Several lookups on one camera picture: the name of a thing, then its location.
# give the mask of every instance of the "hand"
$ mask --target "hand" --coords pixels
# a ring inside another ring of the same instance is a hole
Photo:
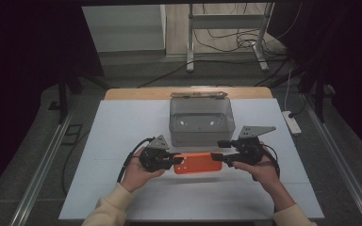
[[[241,162],[233,162],[233,166],[236,169],[248,171],[256,180],[263,186],[270,195],[275,204],[277,211],[287,209],[295,204],[295,201],[289,195],[284,185],[279,180],[275,167],[271,160],[264,155],[261,161],[254,166]]]
[[[123,181],[120,183],[127,191],[133,192],[134,190],[143,187],[150,179],[159,177],[165,172],[164,169],[160,169],[154,172],[148,172],[140,164],[138,156],[143,151],[143,147],[140,148],[131,159],[127,168],[125,169],[125,174]]]

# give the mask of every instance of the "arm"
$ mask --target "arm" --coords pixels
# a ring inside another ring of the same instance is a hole
[[[236,169],[245,170],[253,174],[257,181],[263,186],[274,201],[276,213],[274,220],[278,226],[315,226],[304,215],[298,204],[292,199],[284,185],[279,180],[275,167],[270,159],[263,156],[261,162],[254,166],[233,162]]]
[[[161,176],[164,169],[148,172],[138,158],[132,158],[125,170],[125,175],[120,184],[108,195],[99,200],[96,208],[84,220],[83,226],[92,225],[124,225],[125,210],[133,199],[132,192],[143,187],[150,179]]]

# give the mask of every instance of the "gray floor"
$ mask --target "gray floor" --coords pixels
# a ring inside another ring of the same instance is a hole
[[[249,63],[254,60],[252,54],[198,56],[201,60],[227,60],[226,62],[196,62],[195,72],[185,71],[182,57],[165,57],[157,53],[136,56],[104,54],[101,56],[106,77],[102,81],[112,87],[135,88],[172,72],[148,87],[182,87],[182,86],[253,86],[257,82],[272,74],[281,64],[271,62],[271,70],[262,73],[257,64]],[[290,69],[287,64],[280,74],[287,74]],[[290,88],[288,83],[272,89],[272,94],[284,109],[284,101],[288,89],[288,110],[298,111],[304,105],[302,95],[296,89],[299,77],[292,78]],[[69,94],[70,100],[77,99],[74,105],[74,114],[71,125],[82,124],[81,135],[88,134],[100,100],[105,96],[105,90],[91,81],[80,78],[84,85],[83,93],[77,96]],[[0,178],[0,225],[8,225],[20,203],[25,190],[40,164],[41,159],[49,146],[51,139],[58,128],[57,111],[48,110],[49,105],[58,100],[58,88],[47,89],[41,97],[41,108],[30,128],[24,142],[5,173]],[[325,124],[332,134],[335,143],[346,158],[354,176],[362,186],[362,142],[346,122],[338,115],[331,104],[331,98],[324,100]],[[296,116],[303,133],[294,141],[299,155],[304,163],[305,170],[314,188],[316,196],[325,214],[324,219],[313,219],[319,225],[362,225],[362,214],[351,195],[351,191],[340,176],[340,172],[325,144],[321,133],[310,115],[310,105],[305,111]],[[29,214],[26,225],[80,225],[81,221],[58,220],[61,205],[65,194],[61,188],[63,174],[64,186],[67,190],[83,152],[87,138],[82,139],[75,147],[63,143],[74,142],[75,136],[68,135],[62,140],[62,145],[54,158],[51,168],[46,175],[41,191]],[[71,154],[63,173],[68,154]],[[256,222],[256,225],[271,225],[270,222]]]

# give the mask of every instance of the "wall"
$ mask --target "wall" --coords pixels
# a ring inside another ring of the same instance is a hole
[[[164,7],[83,7],[98,52],[163,50]]]

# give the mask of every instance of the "dark background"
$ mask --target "dark background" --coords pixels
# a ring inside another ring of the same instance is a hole
[[[293,21],[296,4],[276,4],[273,18],[285,7],[290,17],[272,20],[269,33],[285,31]],[[304,16],[282,39],[299,60],[317,51],[338,7],[322,1],[304,5]],[[362,139],[362,1],[354,2],[323,59],[318,70],[336,90],[333,103]],[[34,121],[42,91],[55,85],[60,74],[76,78],[74,69],[103,75],[80,7],[0,3],[0,175]]]

